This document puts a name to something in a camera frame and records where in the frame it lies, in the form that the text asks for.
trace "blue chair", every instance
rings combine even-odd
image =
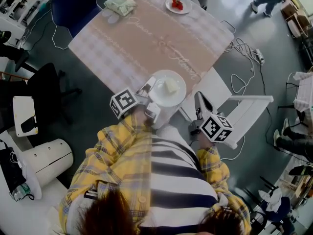
[[[97,0],[52,0],[52,20],[68,28],[74,38],[102,9]]]

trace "black pants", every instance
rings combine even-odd
[[[283,135],[288,136],[291,140],[279,137],[276,141],[277,147],[283,148],[294,154],[305,156],[309,161],[313,161],[313,140],[307,139],[307,136],[292,132],[288,127]]]
[[[8,46],[0,43],[0,56],[17,62],[23,54],[23,49],[18,49],[13,46]]]

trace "sneaker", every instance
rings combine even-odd
[[[272,13],[269,13],[269,14],[268,14],[266,11],[264,11],[263,13],[264,13],[264,15],[266,15],[266,16],[269,17],[269,18],[272,17]]]
[[[251,2],[251,8],[255,13],[259,12],[258,6],[255,5],[255,1]]]
[[[277,139],[280,137],[278,130],[276,130],[276,131],[274,132],[274,136],[273,136],[273,137],[274,137],[274,146],[277,147],[276,141],[277,141]]]
[[[285,136],[284,135],[284,131],[289,127],[289,120],[288,118],[285,118],[284,120],[284,126],[283,126],[283,129],[282,129],[282,136]]]

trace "plastic bottle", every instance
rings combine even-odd
[[[30,188],[27,183],[21,184],[20,186],[16,187],[15,190],[12,192],[12,196],[15,201],[23,199],[27,194],[30,194]]]

